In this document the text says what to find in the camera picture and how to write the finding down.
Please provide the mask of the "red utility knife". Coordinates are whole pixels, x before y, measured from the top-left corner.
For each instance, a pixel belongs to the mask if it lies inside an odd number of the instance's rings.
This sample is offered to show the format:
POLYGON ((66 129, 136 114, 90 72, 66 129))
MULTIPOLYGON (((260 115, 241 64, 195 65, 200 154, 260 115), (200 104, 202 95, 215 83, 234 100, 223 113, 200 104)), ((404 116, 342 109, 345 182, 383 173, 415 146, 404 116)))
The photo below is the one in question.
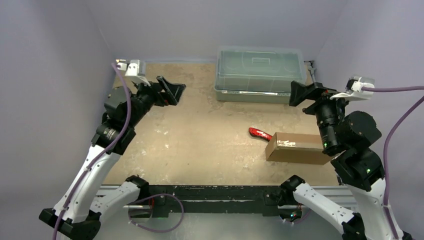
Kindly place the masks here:
POLYGON ((269 142, 273 137, 272 135, 254 127, 249 127, 248 133, 250 134, 251 137, 265 140, 267 142, 269 142))

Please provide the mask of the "brown cardboard express box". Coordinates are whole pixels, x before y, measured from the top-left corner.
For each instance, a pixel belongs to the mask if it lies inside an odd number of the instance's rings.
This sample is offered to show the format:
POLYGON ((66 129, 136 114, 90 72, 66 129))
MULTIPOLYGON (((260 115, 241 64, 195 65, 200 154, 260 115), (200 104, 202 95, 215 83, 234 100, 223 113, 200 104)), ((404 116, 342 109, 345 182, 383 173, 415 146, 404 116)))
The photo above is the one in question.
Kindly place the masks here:
POLYGON ((316 134, 276 132, 265 148, 265 160, 308 165, 325 165, 332 157, 323 153, 316 134))

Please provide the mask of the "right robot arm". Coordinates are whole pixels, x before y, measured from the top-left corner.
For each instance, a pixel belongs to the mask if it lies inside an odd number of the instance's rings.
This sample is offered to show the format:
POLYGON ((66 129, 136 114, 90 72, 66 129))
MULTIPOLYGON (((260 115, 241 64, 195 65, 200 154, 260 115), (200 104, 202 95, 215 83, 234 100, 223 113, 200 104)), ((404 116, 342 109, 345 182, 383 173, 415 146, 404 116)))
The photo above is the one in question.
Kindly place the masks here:
POLYGON ((345 113, 349 95, 324 87, 293 81, 289 105, 305 100, 312 104, 302 111, 316 117, 323 153, 342 182, 349 188, 357 211, 346 209, 316 192, 304 179, 291 176, 280 186, 277 204, 304 205, 321 216, 344 240, 410 240, 412 235, 397 224, 385 197, 389 175, 371 149, 381 136, 374 118, 364 111, 345 113))

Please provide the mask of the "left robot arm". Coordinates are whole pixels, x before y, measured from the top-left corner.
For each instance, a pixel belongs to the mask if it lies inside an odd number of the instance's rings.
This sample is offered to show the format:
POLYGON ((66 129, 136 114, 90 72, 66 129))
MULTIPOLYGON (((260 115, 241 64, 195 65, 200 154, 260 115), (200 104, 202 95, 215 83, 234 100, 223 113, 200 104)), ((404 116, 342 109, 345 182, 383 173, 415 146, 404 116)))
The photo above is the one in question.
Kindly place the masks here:
POLYGON ((54 236, 92 240, 106 220, 125 205, 146 203, 153 209, 170 197, 165 192, 153 192, 150 184, 136 175, 127 177, 105 196, 97 196, 104 179, 134 139, 139 121, 153 106, 176 106, 186 89, 185 84, 170 83, 163 76, 156 82, 134 86, 135 93, 126 85, 111 90, 81 169, 60 201, 39 214, 39 220, 53 228, 54 236))

